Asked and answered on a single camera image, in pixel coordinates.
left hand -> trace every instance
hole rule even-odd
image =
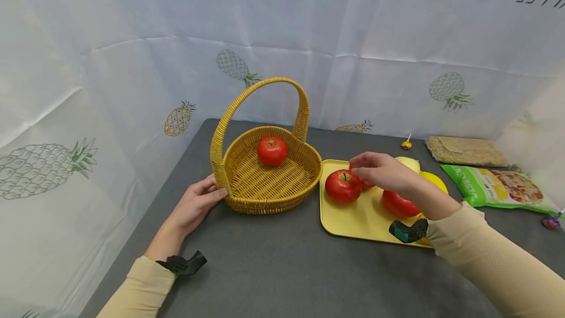
[[[211,207],[227,193],[225,188],[217,189],[212,174],[191,185],[153,237],[145,256],[153,261],[166,261],[168,257],[179,254],[185,237],[200,225]]]
[[[217,189],[213,174],[194,183],[180,199],[167,218],[166,224],[181,229],[187,236],[200,225],[208,211],[228,194],[225,188]]]

hand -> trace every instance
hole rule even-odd
[[[166,261],[168,257],[179,254],[185,237],[200,225],[208,211],[227,194],[225,188],[216,188],[212,174],[191,185],[153,237],[145,256],[153,261]]]
[[[180,199],[167,218],[166,224],[182,229],[185,236],[200,225],[208,211],[228,194],[225,188],[216,188],[213,174],[198,183],[194,183]]]
[[[397,192],[402,198],[410,198],[410,191],[425,181],[423,177],[387,154],[363,152],[349,160],[352,172],[361,180],[378,187]]]
[[[441,220],[461,209],[461,204],[449,194],[390,155],[364,152],[350,159],[349,163],[352,172],[361,180],[398,193],[431,220]]]

food package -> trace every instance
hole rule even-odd
[[[425,143],[438,162],[487,167],[510,166],[506,155],[491,140],[430,136]]]
[[[441,165],[472,207],[522,208],[555,215],[557,206],[527,177],[513,171]]]

wrist strap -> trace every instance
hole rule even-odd
[[[178,255],[173,255],[168,257],[166,262],[163,262],[162,260],[157,260],[156,262],[174,274],[192,275],[205,265],[208,260],[204,257],[204,255],[202,255],[202,253],[200,253],[200,251],[196,251],[189,260]]]
[[[421,218],[412,226],[406,226],[398,220],[394,220],[389,227],[392,236],[397,237],[402,243],[412,243],[426,237],[428,232],[428,220]]]

snack bag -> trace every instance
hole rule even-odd
[[[524,174],[441,165],[472,207],[523,208],[555,215],[557,206]]]

